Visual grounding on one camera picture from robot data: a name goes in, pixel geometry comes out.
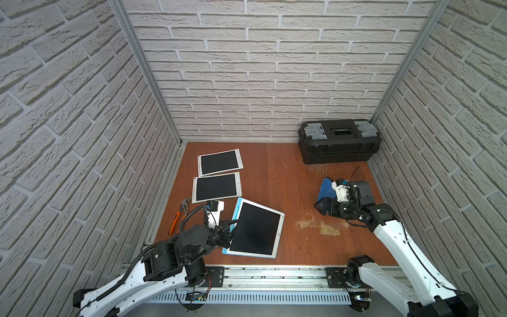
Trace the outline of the blue microfiber cloth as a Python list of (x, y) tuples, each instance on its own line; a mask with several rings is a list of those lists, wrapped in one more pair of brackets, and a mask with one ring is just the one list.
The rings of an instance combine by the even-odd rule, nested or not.
[(322, 202), (324, 199), (336, 199), (337, 194), (333, 189), (334, 181), (331, 178), (325, 177), (320, 185), (317, 202)]

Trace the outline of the blue framed drawing tablet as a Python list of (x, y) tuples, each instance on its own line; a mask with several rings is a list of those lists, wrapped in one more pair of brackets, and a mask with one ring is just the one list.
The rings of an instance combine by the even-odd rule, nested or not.
[(238, 198), (231, 225), (231, 245), (222, 253), (274, 259), (277, 256), (285, 214), (248, 199)]

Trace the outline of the large white drawing tablet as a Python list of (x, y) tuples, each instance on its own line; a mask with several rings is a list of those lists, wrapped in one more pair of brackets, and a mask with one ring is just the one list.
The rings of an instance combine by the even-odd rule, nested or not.
[(242, 196), (240, 173), (197, 177), (193, 180), (192, 203)]

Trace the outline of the small white drawing tablet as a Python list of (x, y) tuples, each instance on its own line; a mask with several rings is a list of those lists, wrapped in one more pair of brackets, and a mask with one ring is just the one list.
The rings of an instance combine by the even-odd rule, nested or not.
[(199, 176), (209, 176), (244, 168), (240, 149), (198, 155)]

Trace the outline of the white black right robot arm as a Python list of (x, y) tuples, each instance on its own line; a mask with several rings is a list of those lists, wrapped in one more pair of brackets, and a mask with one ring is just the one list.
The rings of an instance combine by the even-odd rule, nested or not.
[(402, 284), (364, 255), (347, 261), (343, 274), (350, 287), (373, 288), (405, 316), (478, 316), (479, 305), (473, 296), (456, 289), (443, 277), (388, 204), (359, 207), (322, 198), (314, 207), (325, 216), (358, 220), (360, 227), (368, 229), (389, 250), (411, 284)]

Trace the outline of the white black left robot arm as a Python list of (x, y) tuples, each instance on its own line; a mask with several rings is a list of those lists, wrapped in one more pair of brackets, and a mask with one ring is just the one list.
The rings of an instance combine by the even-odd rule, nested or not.
[(231, 225), (236, 223), (223, 221), (213, 228), (194, 225), (147, 247), (115, 280), (98, 289), (76, 291), (77, 316), (125, 316), (163, 293), (199, 285), (208, 277), (203, 257), (216, 247), (231, 246)]

